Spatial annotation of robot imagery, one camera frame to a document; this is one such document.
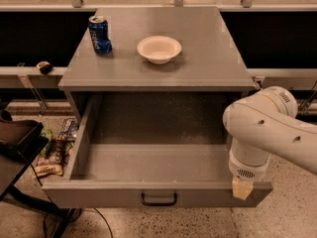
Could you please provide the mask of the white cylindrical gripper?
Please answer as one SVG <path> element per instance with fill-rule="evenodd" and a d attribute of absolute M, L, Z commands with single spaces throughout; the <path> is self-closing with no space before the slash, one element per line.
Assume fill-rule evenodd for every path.
<path fill-rule="evenodd" d="M 270 153 L 233 139 L 229 151 L 229 170 L 233 196 L 246 200 L 254 189 L 253 181 L 260 181 L 268 168 Z"/>

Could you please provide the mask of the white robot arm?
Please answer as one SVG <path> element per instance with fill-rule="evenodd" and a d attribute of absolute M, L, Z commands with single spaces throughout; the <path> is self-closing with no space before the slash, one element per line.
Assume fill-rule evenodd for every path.
<path fill-rule="evenodd" d="M 230 104 L 223 124 L 232 137 L 229 170 L 233 196 L 245 200 L 261 180 L 272 155 L 317 174 L 317 126 L 296 118 L 293 95 L 271 86 Z"/>

